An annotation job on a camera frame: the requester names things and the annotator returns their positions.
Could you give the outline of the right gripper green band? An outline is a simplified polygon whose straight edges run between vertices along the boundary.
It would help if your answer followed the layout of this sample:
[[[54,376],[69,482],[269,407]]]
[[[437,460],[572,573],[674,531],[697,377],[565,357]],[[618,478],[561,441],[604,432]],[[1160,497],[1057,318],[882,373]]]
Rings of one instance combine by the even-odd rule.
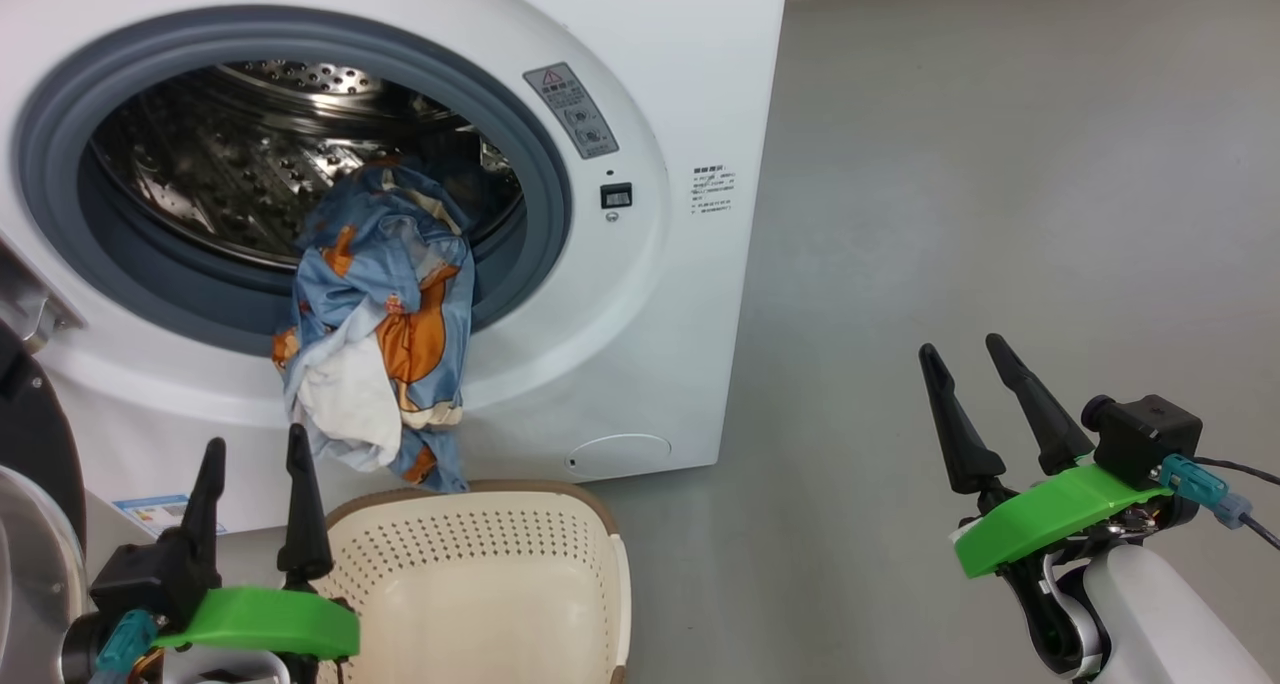
[[[989,333],[986,348],[1030,427],[1042,473],[1055,476],[1021,493],[1001,487],[1004,460],[973,427],[938,350],[924,343],[918,359],[948,484],[980,494],[982,515],[951,535],[954,553],[968,578],[995,575],[1009,587],[1055,676],[1096,678],[1110,639],[1084,590],[1087,565],[1189,523],[1196,505],[1162,488],[1134,491],[1093,464],[1075,468],[1094,450],[1092,439],[1001,334]]]

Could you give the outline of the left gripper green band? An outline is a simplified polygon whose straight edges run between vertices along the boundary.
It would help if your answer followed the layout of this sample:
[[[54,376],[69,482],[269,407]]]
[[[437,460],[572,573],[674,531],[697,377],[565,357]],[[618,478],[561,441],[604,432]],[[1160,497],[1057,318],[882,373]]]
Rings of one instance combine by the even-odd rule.
[[[314,593],[312,582],[328,576],[334,560],[308,436],[298,423],[288,432],[285,470],[291,476],[289,512],[285,539],[276,553],[276,570],[284,575],[285,590],[221,588],[218,503],[225,487],[227,443],[223,438],[210,439],[179,537],[186,546],[182,601],[184,605],[204,601],[187,629],[157,637],[155,647],[256,649],[317,660],[349,658],[360,653],[356,612]]]

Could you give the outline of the round dark washing machine door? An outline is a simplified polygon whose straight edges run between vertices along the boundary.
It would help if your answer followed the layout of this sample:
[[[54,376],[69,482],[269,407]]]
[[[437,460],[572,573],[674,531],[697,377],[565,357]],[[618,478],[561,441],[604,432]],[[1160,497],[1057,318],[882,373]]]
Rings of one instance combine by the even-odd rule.
[[[81,461],[35,357],[55,316],[0,243],[0,684],[88,684],[87,512]]]

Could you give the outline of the blue bear-print clothes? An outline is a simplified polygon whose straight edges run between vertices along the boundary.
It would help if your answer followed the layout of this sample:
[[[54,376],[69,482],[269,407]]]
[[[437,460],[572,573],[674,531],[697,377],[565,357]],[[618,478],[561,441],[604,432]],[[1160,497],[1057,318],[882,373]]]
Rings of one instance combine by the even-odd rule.
[[[305,218],[273,341],[312,456],[463,493],[454,437],[472,334],[474,219],[416,158],[369,163]]]

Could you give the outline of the cream perforated laundry basket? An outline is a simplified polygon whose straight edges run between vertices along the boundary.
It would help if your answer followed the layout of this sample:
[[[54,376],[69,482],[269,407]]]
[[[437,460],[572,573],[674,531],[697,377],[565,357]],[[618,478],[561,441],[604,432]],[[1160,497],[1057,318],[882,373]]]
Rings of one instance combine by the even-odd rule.
[[[603,502],[562,482],[367,494],[326,519],[316,583],[361,649],[317,684],[628,684],[632,587]]]

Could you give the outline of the steel washing drum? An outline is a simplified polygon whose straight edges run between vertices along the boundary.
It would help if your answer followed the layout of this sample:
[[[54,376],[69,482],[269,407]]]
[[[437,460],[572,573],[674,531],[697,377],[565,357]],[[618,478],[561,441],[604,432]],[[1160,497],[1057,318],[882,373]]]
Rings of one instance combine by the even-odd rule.
[[[355,67],[229,61],[132,95],[90,150],[160,225],[256,268],[297,265],[305,218],[369,163],[420,161],[477,245],[522,213],[509,159],[470,120]]]

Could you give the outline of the white front-load washing machine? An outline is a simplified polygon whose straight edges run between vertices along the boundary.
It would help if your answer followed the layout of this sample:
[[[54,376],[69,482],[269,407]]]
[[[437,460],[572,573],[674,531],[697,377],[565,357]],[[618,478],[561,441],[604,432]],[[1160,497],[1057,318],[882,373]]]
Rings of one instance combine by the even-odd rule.
[[[221,525],[280,526],[273,337],[294,268],[151,219],[90,150],[132,95],[229,61],[355,67],[508,159],[525,208],[472,243],[457,429],[471,480],[570,475],[607,436],[721,451],[785,0],[0,0],[0,243],[55,316],[37,360],[105,503],[186,494],[228,444]],[[620,143],[584,160],[522,74],[567,63]]]

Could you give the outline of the blue energy label sticker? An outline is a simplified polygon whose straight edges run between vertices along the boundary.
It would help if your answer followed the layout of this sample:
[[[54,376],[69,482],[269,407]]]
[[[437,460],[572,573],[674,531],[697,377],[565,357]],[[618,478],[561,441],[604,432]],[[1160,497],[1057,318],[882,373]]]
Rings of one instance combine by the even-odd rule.
[[[119,500],[111,506],[152,538],[179,526],[189,503],[187,494],[165,494],[137,500]]]

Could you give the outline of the round white filter cover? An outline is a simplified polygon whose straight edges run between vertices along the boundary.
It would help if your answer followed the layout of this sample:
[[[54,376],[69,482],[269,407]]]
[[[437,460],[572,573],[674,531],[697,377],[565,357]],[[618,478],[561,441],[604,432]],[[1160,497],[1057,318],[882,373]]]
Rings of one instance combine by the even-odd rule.
[[[672,444],[658,436],[614,434],[589,441],[564,456],[566,471],[584,480],[645,475],[664,469]]]

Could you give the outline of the grey warning sticker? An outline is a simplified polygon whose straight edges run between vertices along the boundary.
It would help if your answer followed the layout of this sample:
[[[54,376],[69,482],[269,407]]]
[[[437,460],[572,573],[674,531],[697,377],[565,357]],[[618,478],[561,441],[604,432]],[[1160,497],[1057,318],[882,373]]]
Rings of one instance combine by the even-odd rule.
[[[620,151],[620,143],[602,110],[567,63],[525,72],[522,78],[564,128],[581,159],[590,160]]]

